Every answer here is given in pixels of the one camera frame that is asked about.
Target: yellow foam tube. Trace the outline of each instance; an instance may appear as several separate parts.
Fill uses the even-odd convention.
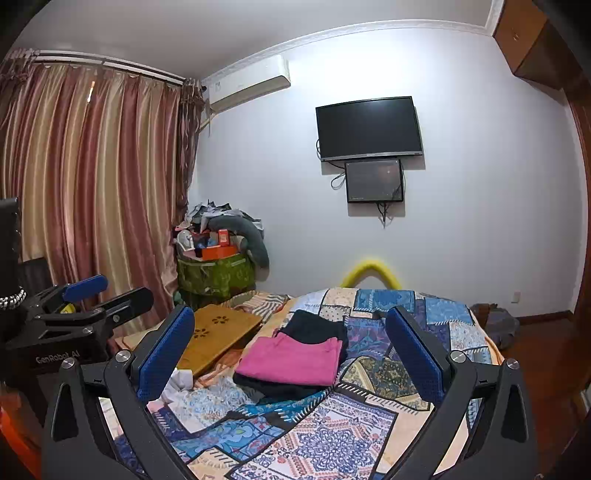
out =
[[[378,272],[381,277],[384,279],[386,286],[390,290],[402,290],[400,286],[400,282],[394,276],[392,272],[386,267],[383,262],[379,260],[364,260],[360,264],[358,264],[353,270],[349,272],[349,274],[343,279],[342,283],[340,284],[341,287],[344,288],[352,288],[357,283],[357,280],[361,276],[363,272],[366,270],[375,270]]]

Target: ceiling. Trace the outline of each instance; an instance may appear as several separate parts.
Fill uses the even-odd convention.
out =
[[[16,47],[117,57],[204,78],[265,48],[383,20],[485,26],[491,0],[51,0]]]

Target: air conditioner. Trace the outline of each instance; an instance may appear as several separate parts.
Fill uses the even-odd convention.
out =
[[[207,89],[212,110],[219,113],[290,85],[287,61],[275,55],[226,75]]]

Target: curtain rod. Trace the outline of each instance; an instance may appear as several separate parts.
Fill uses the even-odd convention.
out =
[[[185,77],[175,75],[174,73],[158,70],[141,63],[132,61],[116,59],[114,57],[106,57],[104,55],[95,55],[93,53],[82,53],[79,51],[67,50],[38,50],[37,57],[34,61],[46,62],[71,62],[71,63],[86,63],[90,65],[102,65],[118,70],[124,70],[131,73],[156,78],[165,82],[174,83],[175,85],[182,85]]]

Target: monitor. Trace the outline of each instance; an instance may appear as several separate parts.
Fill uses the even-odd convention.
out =
[[[423,153],[412,97],[319,106],[316,122],[323,161]]]
[[[404,201],[402,165],[397,158],[345,163],[347,202]]]

